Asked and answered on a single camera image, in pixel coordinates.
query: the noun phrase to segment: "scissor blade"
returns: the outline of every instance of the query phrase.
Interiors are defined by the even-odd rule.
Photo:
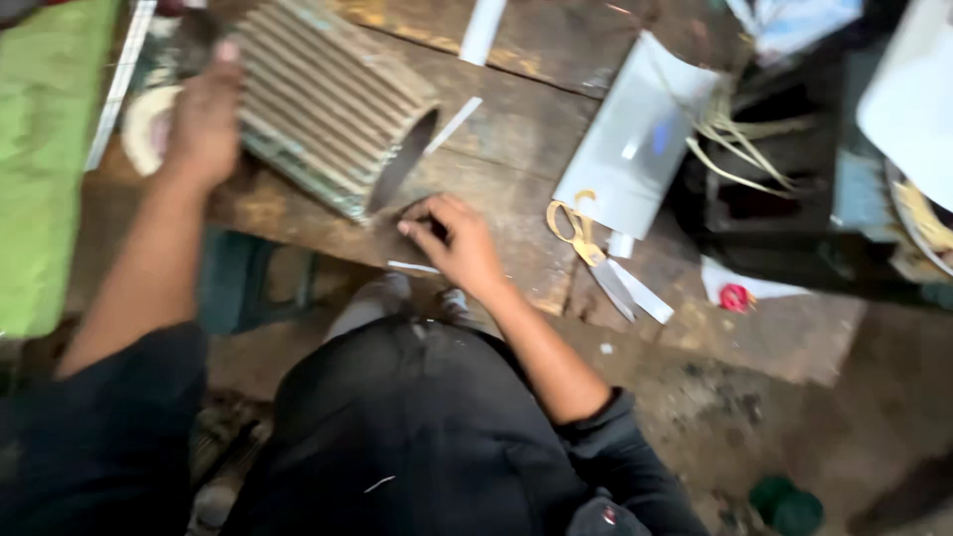
[[[629,294],[629,289],[625,288],[622,280],[618,278],[609,263],[606,261],[600,262],[596,266],[590,266],[589,270],[596,278],[598,286],[605,291],[606,296],[609,297],[618,311],[630,322],[636,321],[638,306],[632,299],[632,295]]]

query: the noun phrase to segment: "wooden workbench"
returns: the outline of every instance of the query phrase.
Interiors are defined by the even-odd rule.
[[[261,0],[212,0],[237,20]],[[724,67],[736,57],[737,21],[706,0],[671,0],[650,13],[647,2],[511,1],[488,67],[456,58],[475,0],[329,0],[367,29],[387,53],[431,81],[442,101],[438,128],[473,96],[483,103],[444,143],[423,158],[390,206],[361,227],[314,201],[252,159],[213,195],[219,224],[326,255],[384,267],[388,260],[426,263],[395,230],[408,203],[451,191],[482,212],[508,275],[539,309],[631,332],[668,349],[698,352],[789,381],[831,383],[852,339],[862,306],[851,299],[806,297],[765,303],[739,317],[707,303],[698,256],[679,230],[660,218],[636,255],[622,263],[676,314],[666,326],[621,316],[595,286],[571,246],[545,223],[559,178],[595,116],[601,98],[650,16],[657,38],[682,59]],[[88,183],[143,183],[118,139]]]

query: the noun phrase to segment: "wrist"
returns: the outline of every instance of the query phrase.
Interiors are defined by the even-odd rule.
[[[471,296],[479,301],[487,312],[492,313],[492,309],[509,307],[514,299],[522,299],[523,295],[509,279],[503,279],[485,285],[472,292]]]
[[[220,181],[201,168],[184,162],[165,162],[152,176],[153,187],[176,190],[183,195],[207,197]]]

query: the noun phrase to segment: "green cloth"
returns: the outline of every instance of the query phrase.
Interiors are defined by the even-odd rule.
[[[43,8],[0,34],[0,332],[59,321],[79,184],[98,118],[116,0]]]

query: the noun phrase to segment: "black shirt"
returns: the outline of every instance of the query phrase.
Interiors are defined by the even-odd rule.
[[[181,324],[6,406],[3,533],[184,533],[205,352]],[[632,404],[554,428],[501,341],[379,320],[288,373],[223,533],[706,534]]]

